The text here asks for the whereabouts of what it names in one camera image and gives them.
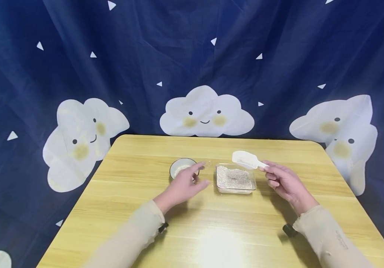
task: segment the wooden table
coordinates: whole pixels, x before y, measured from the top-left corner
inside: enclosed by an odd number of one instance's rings
[[[319,144],[228,138],[124,135],[118,138],[51,243],[39,268],[76,268],[127,221],[134,210],[169,184],[169,167],[181,157],[207,161],[200,177],[211,185],[172,209],[166,234],[133,267],[320,267],[307,241],[282,231],[295,215],[256,171],[251,195],[220,194],[216,163],[246,150],[293,169],[375,267],[384,268],[384,240]]]

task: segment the navy blue backdrop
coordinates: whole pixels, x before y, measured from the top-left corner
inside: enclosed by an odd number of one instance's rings
[[[37,265],[124,133],[320,142],[384,237],[384,1],[0,0],[0,268]]]

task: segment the person's left hand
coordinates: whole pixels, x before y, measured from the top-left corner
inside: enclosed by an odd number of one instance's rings
[[[208,186],[209,181],[200,181],[195,174],[198,169],[203,169],[204,164],[204,162],[200,162],[180,171],[167,189],[153,199],[163,214],[173,206],[194,197]]]

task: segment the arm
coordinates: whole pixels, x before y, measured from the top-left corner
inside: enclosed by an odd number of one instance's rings
[[[305,236],[323,268],[373,267],[292,170],[270,161],[263,163],[269,165],[261,169],[266,172],[268,185],[287,200],[299,216],[293,228]]]
[[[182,170],[163,193],[136,210],[127,223],[97,249],[84,268],[130,267],[141,251],[154,241],[158,228],[165,222],[165,213],[208,186],[209,181],[199,182],[195,175],[203,165],[201,162]]]
[[[130,267],[140,252],[153,242],[164,222],[164,215],[153,200],[143,204],[97,249],[84,268]]]
[[[373,267],[320,205],[301,214],[293,228],[305,236],[323,268]]]

